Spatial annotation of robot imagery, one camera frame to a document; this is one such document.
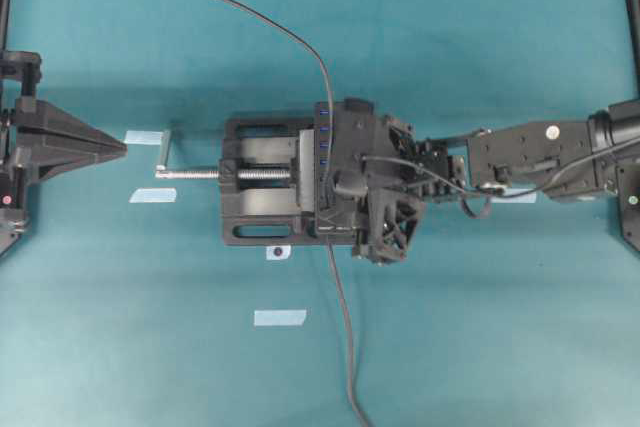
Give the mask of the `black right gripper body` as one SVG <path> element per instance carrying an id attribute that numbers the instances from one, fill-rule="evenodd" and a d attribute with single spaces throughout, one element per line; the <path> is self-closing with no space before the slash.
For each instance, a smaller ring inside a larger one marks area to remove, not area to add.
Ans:
<path id="1" fill-rule="evenodd" d="M 419 141 L 413 128 L 348 98 L 334 106 L 329 179 L 355 230 L 352 255 L 389 264 L 406 258 L 430 202 L 456 201 L 462 164 L 443 141 Z"/>

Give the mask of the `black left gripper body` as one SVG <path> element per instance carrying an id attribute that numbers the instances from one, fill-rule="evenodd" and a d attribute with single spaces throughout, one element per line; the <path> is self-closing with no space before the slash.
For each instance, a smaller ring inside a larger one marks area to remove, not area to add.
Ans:
<path id="1" fill-rule="evenodd" d="M 24 114 L 37 104 L 37 86 L 41 80 L 42 59 L 25 51 L 1 52 L 1 82 L 20 84 L 20 95 L 14 107 L 1 109 L 1 234 L 20 235 L 28 224 L 27 168 L 25 155 L 19 149 L 19 132 Z"/>

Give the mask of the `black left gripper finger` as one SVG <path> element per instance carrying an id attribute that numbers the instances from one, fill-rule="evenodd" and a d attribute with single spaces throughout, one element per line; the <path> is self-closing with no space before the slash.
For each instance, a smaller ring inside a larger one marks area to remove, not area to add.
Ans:
<path id="1" fill-rule="evenodd" d="M 49 149 L 37 161 L 37 181 L 45 182 L 62 173 L 101 164 L 126 156 L 126 147 L 107 147 L 99 152 Z"/>
<path id="2" fill-rule="evenodd" d="M 46 101 L 37 101 L 37 128 L 43 133 L 92 146 L 125 150 L 126 145 Z"/>

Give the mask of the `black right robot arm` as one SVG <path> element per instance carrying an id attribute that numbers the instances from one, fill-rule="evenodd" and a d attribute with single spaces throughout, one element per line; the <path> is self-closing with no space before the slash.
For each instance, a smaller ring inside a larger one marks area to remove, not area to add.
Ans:
<path id="1" fill-rule="evenodd" d="M 639 244 L 639 104 L 583 121 L 537 121 L 419 139 L 412 125 L 348 99 L 316 120 L 316 231 L 374 263 L 403 260 L 431 203 L 488 216 L 514 185 L 557 202 L 617 200 L 620 230 Z"/>

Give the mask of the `blue tape strip under arm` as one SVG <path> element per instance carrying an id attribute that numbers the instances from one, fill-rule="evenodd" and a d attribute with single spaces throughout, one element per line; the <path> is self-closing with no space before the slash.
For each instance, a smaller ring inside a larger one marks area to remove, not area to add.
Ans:
<path id="1" fill-rule="evenodd" d="M 537 193 L 533 189 L 507 189 L 492 198 L 495 204 L 524 203 L 533 204 L 537 200 Z"/>

